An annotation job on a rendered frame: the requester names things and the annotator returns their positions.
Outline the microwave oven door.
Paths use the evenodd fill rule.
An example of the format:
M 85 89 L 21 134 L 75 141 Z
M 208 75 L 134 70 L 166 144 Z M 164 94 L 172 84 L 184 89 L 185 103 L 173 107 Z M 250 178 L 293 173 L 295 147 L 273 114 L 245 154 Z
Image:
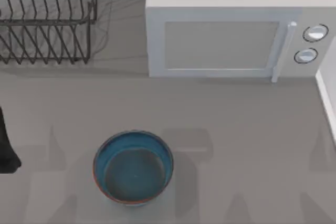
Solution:
M 147 7 L 151 77 L 269 78 L 301 10 Z

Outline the blue bowl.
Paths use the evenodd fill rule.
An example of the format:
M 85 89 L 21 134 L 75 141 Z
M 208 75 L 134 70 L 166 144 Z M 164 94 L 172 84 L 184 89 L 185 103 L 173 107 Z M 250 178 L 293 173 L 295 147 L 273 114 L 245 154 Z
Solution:
M 109 137 L 95 153 L 94 181 L 108 199 L 141 206 L 157 198 L 174 172 L 170 147 L 159 136 L 140 130 Z

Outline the small microwave knob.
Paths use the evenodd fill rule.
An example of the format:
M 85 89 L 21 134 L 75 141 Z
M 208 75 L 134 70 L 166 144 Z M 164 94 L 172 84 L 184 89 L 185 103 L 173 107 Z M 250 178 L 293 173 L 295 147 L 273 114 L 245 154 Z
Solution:
M 308 64 L 313 62 L 318 56 L 318 52 L 314 48 L 299 50 L 294 55 L 294 61 L 298 64 Z

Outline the large microwave knob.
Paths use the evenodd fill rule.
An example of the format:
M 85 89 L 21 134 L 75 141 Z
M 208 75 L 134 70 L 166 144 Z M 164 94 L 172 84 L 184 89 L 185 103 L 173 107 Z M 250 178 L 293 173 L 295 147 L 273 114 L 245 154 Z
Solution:
M 322 40 L 329 33 L 329 29 L 324 24 L 307 27 L 303 32 L 303 39 L 307 42 L 317 42 Z

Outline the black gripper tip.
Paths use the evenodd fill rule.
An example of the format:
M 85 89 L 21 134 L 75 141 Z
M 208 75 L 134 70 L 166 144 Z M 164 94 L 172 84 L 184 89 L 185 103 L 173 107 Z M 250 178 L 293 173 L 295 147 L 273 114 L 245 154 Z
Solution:
M 0 174 L 13 174 L 21 165 L 20 158 L 10 144 L 3 110 L 0 107 Z

